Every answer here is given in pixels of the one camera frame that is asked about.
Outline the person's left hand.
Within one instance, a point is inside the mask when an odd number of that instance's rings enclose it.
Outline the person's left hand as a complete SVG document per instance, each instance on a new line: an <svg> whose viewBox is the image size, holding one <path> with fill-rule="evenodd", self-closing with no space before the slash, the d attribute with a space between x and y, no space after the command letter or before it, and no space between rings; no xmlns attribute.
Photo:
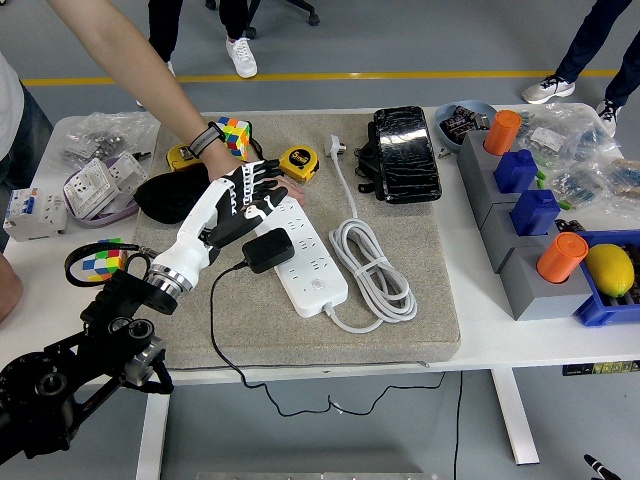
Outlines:
<svg viewBox="0 0 640 480"><path fill-rule="evenodd" d="M241 162L237 157L233 156L228 148L218 140L211 143L200 154L200 159L207 167L210 181L217 180L218 178L245 165L244 162ZM261 183L263 188L273 189L277 187L286 187L288 194L292 198L296 199L301 206L304 205L304 193L302 188L283 175L267 175L263 179L260 179L259 176L257 176L256 180Z"/></svg>

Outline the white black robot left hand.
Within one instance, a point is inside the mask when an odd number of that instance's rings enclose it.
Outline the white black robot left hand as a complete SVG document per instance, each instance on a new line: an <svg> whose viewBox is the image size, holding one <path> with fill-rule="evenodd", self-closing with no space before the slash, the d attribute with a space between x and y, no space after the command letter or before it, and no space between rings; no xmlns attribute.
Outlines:
<svg viewBox="0 0 640 480"><path fill-rule="evenodd" d="M194 289L218 251L254 230L286 197L277 160L246 163L213 181L189 212L175 243L159 254L147 282L176 297Z"/></svg>

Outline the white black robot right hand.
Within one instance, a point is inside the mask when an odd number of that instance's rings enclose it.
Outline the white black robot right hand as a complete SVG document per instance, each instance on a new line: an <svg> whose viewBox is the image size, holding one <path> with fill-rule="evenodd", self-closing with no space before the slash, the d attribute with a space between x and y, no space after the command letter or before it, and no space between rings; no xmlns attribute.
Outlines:
<svg viewBox="0 0 640 480"><path fill-rule="evenodd" d="M584 454L583 458L585 462L596 472L598 477L602 480L621 480L621 478L605 467L601 462L589 454Z"/></svg>

